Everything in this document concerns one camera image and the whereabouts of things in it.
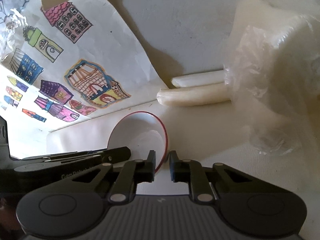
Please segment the children's drawing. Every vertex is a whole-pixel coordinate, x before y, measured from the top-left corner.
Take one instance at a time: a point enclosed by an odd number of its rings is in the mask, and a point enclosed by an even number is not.
[[[73,43],[84,34],[92,24],[71,2],[64,2],[46,11],[41,8],[51,26],[56,26]]]
[[[73,94],[65,86],[47,80],[41,80],[39,92],[63,105],[73,97]]]
[[[23,37],[30,46],[39,50],[45,57],[51,60],[51,62],[54,62],[63,51],[58,44],[44,36],[38,28],[32,26],[24,27]]]
[[[22,82],[20,82],[19,80],[17,80],[16,78],[14,78],[12,76],[7,76],[7,78],[9,79],[10,83],[13,86],[20,88],[23,92],[27,92],[28,86],[26,86],[25,84],[23,84]]]
[[[79,118],[79,114],[71,111],[62,104],[54,103],[46,98],[37,97],[35,103],[54,117],[66,122],[73,122]]]
[[[20,49],[15,50],[13,57],[10,61],[10,66],[12,71],[18,77],[22,78],[25,82],[27,82],[30,85],[33,84],[33,82],[36,80],[39,74],[43,71],[42,67],[40,67],[31,57],[29,57]]]
[[[16,90],[14,90],[14,89],[12,89],[11,87],[6,87],[6,89],[5,89],[7,92],[8,92],[8,94],[10,95],[10,96],[12,96],[14,99],[16,99],[16,100],[18,100],[18,101],[20,101],[21,100],[21,98],[22,98],[22,94],[20,94],[18,91],[16,91]]]
[[[11,97],[9,97],[9,96],[3,96],[3,98],[4,98],[4,101],[6,101],[9,105],[17,108],[17,106],[18,106],[18,104],[19,104],[17,101],[13,100],[13,99],[12,99]]]
[[[75,100],[70,100],[69,104],[71,109],[77,111],[79,114],[82,114],[82,115],[89,115],[97,110],[92,106],[85,106],[81,102],[78,102]]]
[[[99,108],[130,97],[101,66],[83,59],[67,72],[65,79],[85,101]]]
[[[46,118],[39,116],[39,114],[36,114],[35,112],[29,111],[27,109],[22,109],[22,112],[24,112],[25,114],[27,114],[31,118],[37,119],[41,122],[45,122],[47,120]]]

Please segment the drawn window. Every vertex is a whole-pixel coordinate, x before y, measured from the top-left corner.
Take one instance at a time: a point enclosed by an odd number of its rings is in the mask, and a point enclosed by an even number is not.
[[[71,30],[74,30],[76,27],[76,25],[74,23],[69,23],[69,26],[70,26]]]
[[[74,7],[70,7],[70,12],[73,14],[73,15],[76,15],[78,10]]]
[[[45,52],[47,53],[47,55],[52,58],[53,60],[55,60],[59,55],[60,52],[52,45],[48,45],[45,48]]]
[[[57,26],[58,26],[59,29],[62,30],[63,27],[65,26],[65,24],[64,24],[62,21],[58,21],[58,22],[57,22]]]
[[[57,95],[56,95],[56,97],[57,98],[64,98],[66,96],[66,94],[65,93],[62,93],[61,91],[59,91],[58,93],[57,93]]]
[[[70,116],[74,119],[78,119],[78,116],[76,114],[70,114]]]
[[[82,24],[85,26],[85,27],[88,27],[89,23],[85,20],[82,21]]]
[[[44,49],[45,46],[47,46],[49,42],[46,39],[42,39],[41,41],[39,41],[39,48],[40,49]]]
[[[103,94],[100,96],[100,100],[105,103],[111,103],[112,101],[115,101],[116,99],[111,95]]]
[[[78,27],[79,27],[79,29],[80,29],[81,31],[83,31],[83,30],[85,29],[85,27],[83,26],[83,24],[79,24]]]
[[[68,36],[71,35],[71,31],[70,31],[68,28],[64,29],[64,32],[65,32],[65,34],[68,35]]]
[[[65,23],[67,23],[68,21],[69,21],[69,19],[68,19],[68,17],[67,16],[62,16],[62,20],[65,22]]]
[[[89,89],[94,93],[97,94],[99,91],[103,91],[103,88],[96,84],[89,85]]]

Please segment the white cylinder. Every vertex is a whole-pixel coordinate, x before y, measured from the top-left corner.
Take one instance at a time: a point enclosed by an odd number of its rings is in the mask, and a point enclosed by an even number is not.
[[[224,83],[193,88],[160,90],[157,100],[165,106],[201,106],[230,100]]]
[[[223,70],[180,76],[171,79],[172,85],[174,85],[176,88],[199,87],[223,82]]]

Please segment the plastic wrap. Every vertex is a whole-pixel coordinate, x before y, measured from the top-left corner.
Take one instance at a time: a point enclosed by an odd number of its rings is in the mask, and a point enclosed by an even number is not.
[[[319,19],[319,0],[238,3],[225,81],[260,153],[287,154],[313,137],[308,104],[320,94]]]
[[[17,31],[22,33],[23,28],[28,26],[26,17],[20,14],[17,9],[10,9],[10,11],[11,14],[4,18],[5,25],[2,24],[0,28],[0,61],[24,42],[23,35],[20,35],[21,39],[17,39],[19,35],[15,35],[15,33]]]
[[[14,34],[18,25],[24,27],[26,18],[20,13],[29,0],[0,0],[0,49],[6,46],[7,38]]]

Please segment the bowl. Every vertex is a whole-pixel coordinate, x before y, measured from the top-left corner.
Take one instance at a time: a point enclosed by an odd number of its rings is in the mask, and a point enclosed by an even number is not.
[[[129,160],[146,160],[149,151],[156,152],[156,172],[167,159],[168,135],[162,121],[152,113],[139,111],[121,119],[111,132],[108,149],[127,146]]]

